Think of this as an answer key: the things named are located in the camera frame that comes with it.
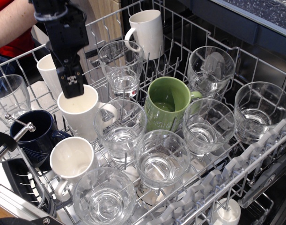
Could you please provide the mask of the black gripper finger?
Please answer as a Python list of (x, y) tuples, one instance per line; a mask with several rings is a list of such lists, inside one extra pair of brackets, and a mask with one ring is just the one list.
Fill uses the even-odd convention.
[(74, 98), (84, 94), (83, 70), (79, 61), (64, 59), (57, 68), (60, 86), (65, 98)]

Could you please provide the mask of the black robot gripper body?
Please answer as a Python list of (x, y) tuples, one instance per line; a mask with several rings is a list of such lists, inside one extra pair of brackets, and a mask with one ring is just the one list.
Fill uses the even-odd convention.
[(78, 51), (89, 44), (86, 13), (70, 0), (31, 0), (35, 19), (43, 23), (49, 37), (47, 48), (56, 67), (79, 70)]

